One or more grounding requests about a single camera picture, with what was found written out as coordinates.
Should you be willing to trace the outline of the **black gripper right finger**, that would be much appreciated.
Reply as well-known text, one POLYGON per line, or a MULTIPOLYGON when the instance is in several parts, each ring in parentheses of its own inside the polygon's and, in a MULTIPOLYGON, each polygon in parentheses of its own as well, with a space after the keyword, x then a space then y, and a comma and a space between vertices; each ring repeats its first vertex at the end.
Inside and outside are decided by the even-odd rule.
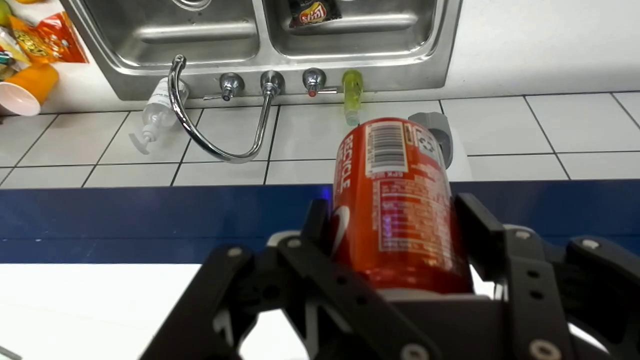
POLYGON ((506 285, 515 360, 640 360, 640 258, 575 235, 561 256, 531 230, 502 223, 473 194, 455 194, 461 241, 484 279, 506 285))

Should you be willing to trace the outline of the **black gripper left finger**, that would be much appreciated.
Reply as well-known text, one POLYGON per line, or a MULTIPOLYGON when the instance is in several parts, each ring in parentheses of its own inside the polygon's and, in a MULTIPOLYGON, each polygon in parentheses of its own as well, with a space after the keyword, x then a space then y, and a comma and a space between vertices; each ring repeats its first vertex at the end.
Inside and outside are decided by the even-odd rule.
POLYGON ((139 360, 241 360, 265 309, 280 309, 312 360, 434 360, 434 346, 395 306, 324 250, 328 203, 251 251, 224 246, 200 263, 139 360))

